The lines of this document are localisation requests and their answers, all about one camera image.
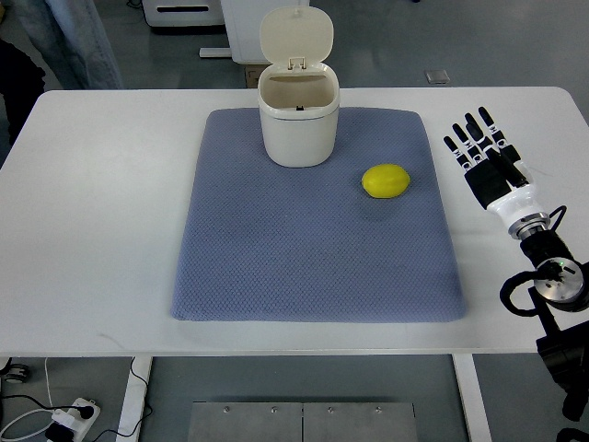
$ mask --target gray floor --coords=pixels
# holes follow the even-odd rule
[[[98,12],[128,88],[245,87],[242,66],[231,60],[202,60],[198,56],[201,47],[227,46],[225,34],[158,35],[144,23],[141,11],[125,3],[126,0],[97,0]],[[311,0],[311,5],[324,9],[333,20],[335,41],[326,63],[337,73],[342,87],[440,87],[428,85],[423,70],[445,69],[451,82],[444,87],[563,87],[571,92],[589,121],[586,85],[589,2],[586,0],[422,0],[419,4],[410,0]],[[47,90],[60,88],[10,9],[0,24],[0,35],[46,70]],[[6,127],[6,115],[0,106],[0,164],[9,150]],[[288,362],[287,366],[283,365],[284,361]],[[96,368],[89,369],[91,373],[104,374],[104,365],[110,365],[99,360],[82,362],[96,364]],[[56,382],[69,385],[67,370],[78,365],[67,360],[61,363],[69,368],[54,372]],[[196,362],[155,361],[149,398],[156,413],[151,422],[145,423],[143,441],[156,440],[152,435],[159,434],[163,428],[173,430],[167,440],[185,440],[188,428],[184,424],[170,424],[185,422],[182,420],[188,408],[174,408],[178,402],[189,407],[191,400],[215,398],[244,401],[262,396],[293,400],[312,396],[396,398],[399,395],[394,388],[403,373],[399,367],[405,364],[403,359],[378,356],[337,360],[289,358],[272,364],[269,361],[263,366],[259,366],[256,358],[198,363],[197,370],[190,365]],[[562,420],[560,407],[564,395],[551,383],[537,355],[477,356],[476,363],[493,440],[555,440],[565,425],[589,430],[586,419],[580,424]],[[436,364],[428,362],[432,376],[438,376]],[[371,368],[377,366],[381,370],[390,369],[390,378],[384,371],[373,376]],[[96,392],[97,401],[113,399],[113,403],[109,402],[109,413],[116,414],[121,407],[121,391],[127,375],[120,368],[109,373],[116,392],[101,394],[96,388],[103,382],[98,380],[102,378],[92,374],[80,380],[77,387],[72,386],[71,393],[78,394],[78,387],[86,385],[85,388]],[[334,374],[333,378],[329,377],[330,373]],[[191,386],[190,390],[184,390],[186,384],[182,380]],[[445,382],[448,391],[456,396],[454,381],[446,378]],[[404,400],[428,403],[432,398],[428,394],[434,396],[436,391],[419,393],[412,399],[409,390],[404,390],[400,396]],[[37,392],[42,397],[42,382],[37,385]],[[444,439],[421,430],[421,441],[464,439],[463,423],[455,415],[447,420],[434,416],[432,423],[436,419],[454,432],[445,434],[457,435],[456,438]],[[115,423],[116,419],[111,417],[104,425]],[[30,425],[22,431],[35,428]],[[104,440],[114,440],[111,436]]]

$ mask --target trash can lid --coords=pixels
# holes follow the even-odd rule
[[[322,62],[333,45],[333,23],[316,7],[280,7],[261,21],[260,43],[272,64],[289,64],[289,59],[302,57],[306,64]]]

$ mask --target blue-gray textured mat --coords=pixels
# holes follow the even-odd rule
[[[374,199],[380,163],[411,176]],[[438,322],[464,315],[432,155],[418,114],[343,108],[329,159],[289,169],[258,109],[217,110],[199,153],[172,316],[180,320]]]

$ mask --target plug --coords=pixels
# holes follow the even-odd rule
[[[56,433],[45,433],[52,442],[82,442],[88,430],[97,420],[100,414],[100,408],[92,401],[87,401],[83,398],[77,398],[72,405],[72,408],[67,412],[64,410],[55,410],[52,415],[53,427],[52,431],[59,432],[57,438],[50,438]]]

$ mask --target yellow lemon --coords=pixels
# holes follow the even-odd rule
[[[409,183],[409,174],[397,164],[379,164],[362,176],[362,187],[373,198],[399,196],[405,192]]]

